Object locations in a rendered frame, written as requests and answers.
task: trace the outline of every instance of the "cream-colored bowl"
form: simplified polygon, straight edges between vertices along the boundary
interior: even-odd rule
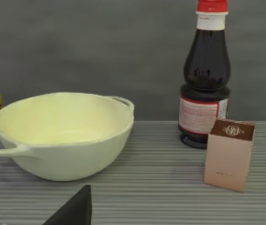
[[[47,180],[88,177],[112,163],[133,126],[134,105],[120,97],[52,93],[0,110],[0,157]]]

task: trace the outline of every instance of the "cardboard box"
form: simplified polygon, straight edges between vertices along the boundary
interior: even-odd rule
[[[217,119],[208,136],[204,182],[245,191],[255,124]]]

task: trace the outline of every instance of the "gray striped tablecloth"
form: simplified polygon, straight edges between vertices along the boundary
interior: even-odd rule
[[[85,180],[39,179],[0,158],[0,225],[41,225],[84,184],[94,225],[266,225],[266,122],[257,122],[245,194],[203,184],[205,151],[176,122],[136,122],[121,155]]]

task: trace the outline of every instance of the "bottle cap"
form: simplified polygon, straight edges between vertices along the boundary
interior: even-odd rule
[[[199,0],[197,12],[227,13],[228,0]]]

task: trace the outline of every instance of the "bottle label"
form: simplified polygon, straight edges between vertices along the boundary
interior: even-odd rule
[[[199,102],[181,97],[179,126],[190,133],[207,135],[216,118],[227,118],[228,103],[229,99],[217,102]]]
[[[197,29],[199,30],[224,30],[225,14],[198,14]]]

